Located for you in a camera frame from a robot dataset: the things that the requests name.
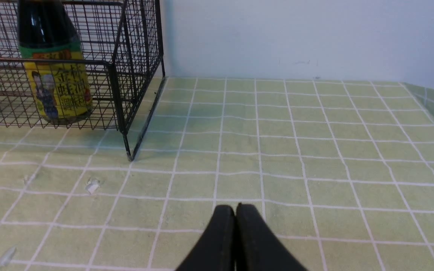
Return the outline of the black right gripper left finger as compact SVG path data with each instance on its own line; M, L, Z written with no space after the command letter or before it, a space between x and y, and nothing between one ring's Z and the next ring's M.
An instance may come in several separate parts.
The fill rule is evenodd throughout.
M234 271L234 237L234 210L216 206L204 232L176 270Z

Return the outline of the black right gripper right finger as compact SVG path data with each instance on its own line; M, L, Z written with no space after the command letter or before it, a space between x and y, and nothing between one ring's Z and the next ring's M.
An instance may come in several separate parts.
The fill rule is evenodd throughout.
M239 203L236 211L237 271L306 271L267 226L252 204Z

